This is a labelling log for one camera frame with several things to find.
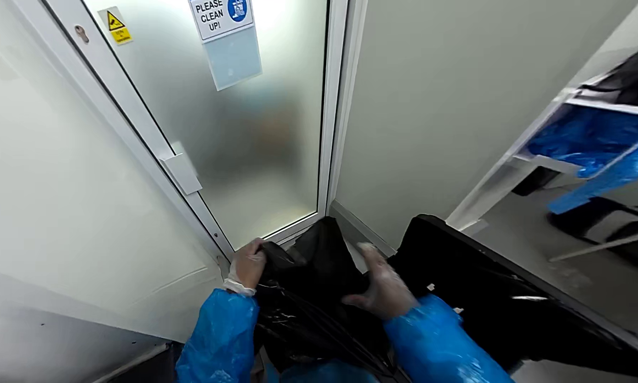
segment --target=clear plastic glove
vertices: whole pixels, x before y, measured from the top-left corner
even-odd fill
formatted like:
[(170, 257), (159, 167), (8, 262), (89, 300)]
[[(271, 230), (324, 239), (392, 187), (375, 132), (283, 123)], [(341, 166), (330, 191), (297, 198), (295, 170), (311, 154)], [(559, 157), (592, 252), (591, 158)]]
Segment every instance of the clear plastic glove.
[(383, 320), (402, 316), (418, 301), (371, 243), (359, 243), (366, 265), (371, 271), (369, 289), (363, 295), (347, 295), (343, 303), (365, 309)]
[(264, 264), (267, 262), (264, 252), (258, 251), (263, 242), (262, 239), (255, 238), (234, 253), (229, 275), (224, 280), (225, 288), (246, 296), (255, 295), (255, 287), (263, 275)]

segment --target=blue plastic bag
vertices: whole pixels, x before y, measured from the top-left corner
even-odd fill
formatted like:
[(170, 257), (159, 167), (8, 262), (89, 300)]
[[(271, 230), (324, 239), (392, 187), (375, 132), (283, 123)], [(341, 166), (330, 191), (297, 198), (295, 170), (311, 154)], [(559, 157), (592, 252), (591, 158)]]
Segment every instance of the blue plastic bag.
[(461, 327), (461, 317), (428, 295), (420, 307), (384, 323), (397, 360), (414, 383), (513, 382)]
[(201, 306), (194, 332), (177, 361), (178, 381), (250, 382), (257, 319), (253, 298), (215, 289)]
[(615, 187), (620, 187), (638, 179), (638, 149), (629, 153), (603, 173), (590, 179), (584, 185), (561, 196), (549, 204), (555, 214), (565, 213), (589, 202), (589, 198), (600, 196)]
[(573, 106), (532, 138), (528, 150), (579, 165), (582, 168), (577, 176), (586, 178), (636, 143), (638, 115)]

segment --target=door handle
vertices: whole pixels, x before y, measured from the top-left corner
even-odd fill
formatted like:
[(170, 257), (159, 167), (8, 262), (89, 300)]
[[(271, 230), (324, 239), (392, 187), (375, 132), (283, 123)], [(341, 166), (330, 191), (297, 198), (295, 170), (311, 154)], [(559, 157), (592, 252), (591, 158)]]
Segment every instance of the door handle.
[(198, 177), (189, 163), (189, 159), (187, 159), (186, 154), (181, 152), (170, 158), (161, 159), (161, 162), (168, 169), (172, 178), (175, 179), (179, 187), (182, 188), (184, 194), (189, 195), (191, 193), (196, 193), (203, 188), (203, 186), (200, 185)]

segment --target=shelf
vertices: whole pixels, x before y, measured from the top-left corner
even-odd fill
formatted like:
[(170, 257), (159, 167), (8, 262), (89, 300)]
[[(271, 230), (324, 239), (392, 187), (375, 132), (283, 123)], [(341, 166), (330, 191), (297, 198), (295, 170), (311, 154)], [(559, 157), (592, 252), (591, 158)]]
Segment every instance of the shelf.
[(638, 115), (638, 106), (626, 105), (626, 104), (613, 104), (604, 100), (595, 100), (587, 97), (570, 98), (565, 101), (568, 105), (588, 106), (589, 108), (614, 110), (615, 112), (630, 113), (631, 115)]
[(573, 163), (554, 160), (553, 158), (546, 157), (545, 155), (533, 155), (530, 152), (519, 152), (516, 155), (513, 155), (513, 158), (517, 158), (518, 160), (530, 162), (536, 166), (543, 166), (545, 168), (555, 170), (557, 172), (561, 172), (564, 174), (577, 175), (581, 166), (575, 165)]

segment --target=black garbage bag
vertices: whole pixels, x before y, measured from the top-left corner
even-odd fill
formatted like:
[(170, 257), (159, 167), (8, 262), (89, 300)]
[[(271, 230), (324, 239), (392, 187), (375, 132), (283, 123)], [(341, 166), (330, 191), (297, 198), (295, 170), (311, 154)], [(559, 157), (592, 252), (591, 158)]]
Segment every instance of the black garbage bag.
[(352, 261), (334, 218), (303, 233), (288, 252), (263, 244), (267, 264), (255, 298), (260, 306), (254, 340), (279, 371), (297, 363), (339, 359), (375, 376), (392, 378), (396, 365), (383, 323), (341, 303), (369, 281)]
[(463, 329), (506, 371), (545, 359), (638, 377), (638, 337), (440, 218), (412, 219), (388, 263), (416, 297), (434, 283), (464, 309)]

